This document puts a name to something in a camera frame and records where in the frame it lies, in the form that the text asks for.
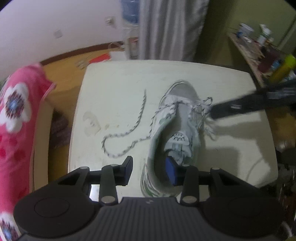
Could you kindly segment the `white mint sneaker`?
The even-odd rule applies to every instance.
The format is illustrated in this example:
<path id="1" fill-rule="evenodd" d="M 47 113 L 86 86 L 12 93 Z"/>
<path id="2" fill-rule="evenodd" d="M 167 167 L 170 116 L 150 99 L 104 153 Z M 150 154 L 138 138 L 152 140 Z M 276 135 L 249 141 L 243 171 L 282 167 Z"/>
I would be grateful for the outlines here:
<path id="1" fill-rule="evenodd" d="M 201 134 L 214 137 L 209 116 L 211 103 L 211 97 L 201 100 L 185 80 L 173 83 L 166 91 L 152 118 L 149 149 L 140 180 L 144 197 L 172 197 L 181 192 L 171 183 L 166 158 L 173 158 L 181 166 L 196 164 Z"/>

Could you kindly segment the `dark red slippers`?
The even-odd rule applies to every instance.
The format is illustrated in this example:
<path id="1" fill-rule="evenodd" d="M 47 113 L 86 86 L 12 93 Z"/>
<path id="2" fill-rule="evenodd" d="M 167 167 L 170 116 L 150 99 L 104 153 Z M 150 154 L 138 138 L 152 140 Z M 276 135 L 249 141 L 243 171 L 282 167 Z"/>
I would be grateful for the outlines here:
<path id="1" fill-rule="evenodd" d="M 61 113 L 53 112 L 51 128 L 50 128 L 50 149 L 66 146 L 70 143 L 71 128 L 69 121 Z"/>

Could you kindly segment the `white wall switch plate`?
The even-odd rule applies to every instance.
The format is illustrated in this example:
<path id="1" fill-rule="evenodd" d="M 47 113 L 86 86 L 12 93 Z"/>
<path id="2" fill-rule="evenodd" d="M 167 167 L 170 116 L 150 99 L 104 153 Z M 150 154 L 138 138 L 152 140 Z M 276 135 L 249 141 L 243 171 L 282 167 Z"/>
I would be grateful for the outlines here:
<path id="1" fill-rule="evenodd" d="M 54 37 L 55 37 L 56 39 L 59 39 L 59 38 L 61 38 L 62 36 L 63 36 L 63 33 L 62 33 L 61 30 L 56 30 L 56 31 L 54 32 Z"/>

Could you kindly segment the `dark red bottle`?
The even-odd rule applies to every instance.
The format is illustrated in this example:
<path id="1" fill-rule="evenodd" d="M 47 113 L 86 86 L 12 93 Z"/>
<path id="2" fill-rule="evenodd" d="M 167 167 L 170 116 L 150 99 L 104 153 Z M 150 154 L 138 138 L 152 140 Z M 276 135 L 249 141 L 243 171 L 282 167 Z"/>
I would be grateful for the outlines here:
<path id="1" fill-rule="evenodd" d="M 280 56 L 280 51 L 276 49 L 270 49 L 266 52 L 265 56 L 262 58 L 261 62 L 259 63 L 257 69 L 261 73 L 266 73 Z"/>

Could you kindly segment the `white black speckled shoelace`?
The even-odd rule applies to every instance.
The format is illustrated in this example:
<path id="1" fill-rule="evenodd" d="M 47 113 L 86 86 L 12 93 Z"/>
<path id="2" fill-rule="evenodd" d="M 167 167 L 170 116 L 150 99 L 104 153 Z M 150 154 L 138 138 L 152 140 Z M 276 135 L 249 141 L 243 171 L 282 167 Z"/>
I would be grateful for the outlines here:
<path id="1" fill-rule="evenodd" d="M 169 113 L 169 117 L 171 117 L 172 114 L 176 113 L 176 109 L 177 109 L 178 104 L 184 104 L 184 105 L 188 106 L 190 108 L 190 113 L 199 113 L 198 108 L 201 107 L 202 110 L 201 110 L 200 114 L 202 116 L 202 120 L 204 120 L 209 115 L 208 114 L 209 108 L 210 108 L 211 104 L 213 103 L 213 98 L 211 96 L 208 96 L 206 99 L 199 100 L 198 103 L 195 105 L 189 104 L 189 102 L 185 101 L 185 100 L 174 100 L 170 104 L 165 104 L 163 107 L 158 107 L 157 111 L 154 113 L 154 115 L 151 118 L 151 124 L 149 125 L 148 135 L 146 135 L 143 138 L 138 138 L 137 140 L 132 141 L 132 143 L 129 146 L 127 146 L 122 152 L 120 152 L 118 154 L 112 154 L 111 152 L 109 152 L 107 150 L 107 148 L 105 147 L 105 142 L 109 138 L 122 138 L 122 137 L 126 137 L 129 134 L 131 134 L 139 126 L 139 124 L 141 122 L 142 114 L 144 112 L 146 101 L 147 101 L 147 90 L 145 89 L 143 99 L 142 99 L 141 108 L 140 108 L 140 111 L 139 111 L 139 114 L 137 117 L 137 121 L 134 124 L 134 126 L 126 132 L 108 134 L 103 137 L 102 142 L 101 142 L 101 148 L 102 148 L 103 152 L 108 157 L 119 158 L 119 157 L 123 156 L 124 154 L 126 154 L 128 151 L 130 151 L 132 148 L 134 148 L 137 143 L 149 140 L 152 137 L 152 125 L 154 124 L 154 120 L 156 119 L 156 115 L 158 113 L 160 113 L 161 111 L 163 111 L 165 108 L 170 108 L 171 111 L 174 111 L 173 113 Z"/>

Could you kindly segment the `blue water bottle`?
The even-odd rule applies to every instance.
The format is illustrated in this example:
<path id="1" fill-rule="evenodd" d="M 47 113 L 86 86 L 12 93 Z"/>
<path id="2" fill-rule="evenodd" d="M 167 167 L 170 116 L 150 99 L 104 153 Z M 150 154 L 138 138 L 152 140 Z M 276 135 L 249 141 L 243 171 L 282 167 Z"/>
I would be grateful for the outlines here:
<path id="1" fill-rule="evenodd" d="M 138 0 L 122 0 L 122 17 L 125 21 L 138 25 L 139 22 L 139 1 Z"/>

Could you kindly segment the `white paper cup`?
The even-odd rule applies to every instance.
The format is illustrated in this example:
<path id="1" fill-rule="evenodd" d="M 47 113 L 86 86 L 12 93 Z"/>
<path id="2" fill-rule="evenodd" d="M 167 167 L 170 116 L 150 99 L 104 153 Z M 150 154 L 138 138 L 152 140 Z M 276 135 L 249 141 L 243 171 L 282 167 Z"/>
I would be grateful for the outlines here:
<path id="1" fill-rule="evenodd" d="M 252 27 L 248 26 L 245 23 L 240 23 L 239 29 L 236 32 L 236 36 L 237 36 L 237 38 L 249 37 L 250 34 L 253 32 L 254 32 L 254 29 Z"/>

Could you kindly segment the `cluttered side table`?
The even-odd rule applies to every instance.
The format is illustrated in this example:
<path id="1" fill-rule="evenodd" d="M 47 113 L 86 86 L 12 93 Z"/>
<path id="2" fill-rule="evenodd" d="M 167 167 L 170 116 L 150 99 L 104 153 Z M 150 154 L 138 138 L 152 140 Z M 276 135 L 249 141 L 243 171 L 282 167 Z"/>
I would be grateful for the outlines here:
<path id="1" fill-rule="evenodd" d="M 255 83 L 260 87 L 271 85 L 268 83 L 268 78 L 277 68 L 279 68 L 279 66 L 281 66 L 286 56 L 288 56 L 289 54 L 285 54 L 278 47 L 273 45 L 273 38 L 271 37 L 271 35 L 263 45 L 260 45 L 257 42 L 257 38 L 253 36 L 254 32 L 251 33 L 249 37 L 237 38 L 236 32 L 238 31 L 238 29 L 235 30 L 234 33 L 230 33 L 228 35 L 229 40 L 233 43 L 234 47 L 236 47 L 240 55 L 243 57 L 244 61 L 247 63 L 248 68 L 251 70 L 252 76 L 255 78 Z M 257 67 L 262 58 L 265 56 L 266 52 L 270 49 L 276 49 L 280 51 L 280 56 L 278 59 L 276 59 L 276 61 L 274 61 L 271 68 L 266 73 L 261 73 L 257 69 Z M 289 75 L 285 77 L 281 82 L 285 82 L 293 78 L 295 78 L 295 68 L 291 70 Z"/>

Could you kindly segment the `white wall socket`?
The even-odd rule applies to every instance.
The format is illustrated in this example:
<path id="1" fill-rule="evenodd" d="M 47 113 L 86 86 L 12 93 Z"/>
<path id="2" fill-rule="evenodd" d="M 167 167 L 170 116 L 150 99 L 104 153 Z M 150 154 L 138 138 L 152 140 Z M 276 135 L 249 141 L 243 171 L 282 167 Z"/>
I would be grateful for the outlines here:
<path id="1" fill-rule="evenodd" d="M 107 26 L 113 26 L 115 25 L 115 18 L 113 16 L 108 16 L 105 18 L 105 24 Z"/>

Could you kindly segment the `red gift box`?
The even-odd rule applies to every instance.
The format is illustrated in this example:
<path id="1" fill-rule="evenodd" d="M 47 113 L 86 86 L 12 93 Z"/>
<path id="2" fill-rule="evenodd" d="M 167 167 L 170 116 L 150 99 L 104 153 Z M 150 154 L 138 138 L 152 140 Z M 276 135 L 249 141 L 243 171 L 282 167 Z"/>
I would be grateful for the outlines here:
<path id="1" fill-rule="evenodd" d="M 109 53 L 104 53 L 98 57 L 95 57 L 91 60 L 89 60 L 89 64 L 92 64 L 92 63 L 99 63 L 99 62 L 104 62 L 104 61 L 109 61 L 111 60 L 111 56 Z"/>

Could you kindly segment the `grey curtain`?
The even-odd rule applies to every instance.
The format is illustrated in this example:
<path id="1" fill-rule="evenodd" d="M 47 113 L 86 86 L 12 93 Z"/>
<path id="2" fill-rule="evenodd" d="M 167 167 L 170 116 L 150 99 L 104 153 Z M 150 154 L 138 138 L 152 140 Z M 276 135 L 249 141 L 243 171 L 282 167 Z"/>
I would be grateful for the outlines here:
<path id="1" fill-rule="evenodd" d="M 194 59 L 209 1 L 140 1 L 138 57 Z"/>

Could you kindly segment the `white water dispenser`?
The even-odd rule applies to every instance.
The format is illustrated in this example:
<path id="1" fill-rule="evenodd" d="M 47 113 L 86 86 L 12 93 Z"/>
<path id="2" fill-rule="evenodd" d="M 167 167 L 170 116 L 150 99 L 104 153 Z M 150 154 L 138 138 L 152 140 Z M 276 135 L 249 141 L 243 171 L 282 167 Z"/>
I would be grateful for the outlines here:
<path id="1" fill-rule="evenodd" d="M 123 26 L 123 38 L 125 43 L 126 56 L 130 60 L 138 59 L 138 25 L 126 24 Z"/>

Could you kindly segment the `white green tube box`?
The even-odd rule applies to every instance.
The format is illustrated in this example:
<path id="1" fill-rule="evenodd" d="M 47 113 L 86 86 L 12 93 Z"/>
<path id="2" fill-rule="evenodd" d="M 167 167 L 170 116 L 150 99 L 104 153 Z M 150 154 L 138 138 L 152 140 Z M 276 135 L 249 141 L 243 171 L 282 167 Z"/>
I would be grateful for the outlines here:
<path id="1" fill-rule="evenodd" d="M 263 45 L 271 35 L 272 31 L 265 24 L 260 24 L 259 26 L 261 28 L 261 33 L 257 38 L 257 42 L 258 44 Z"/>

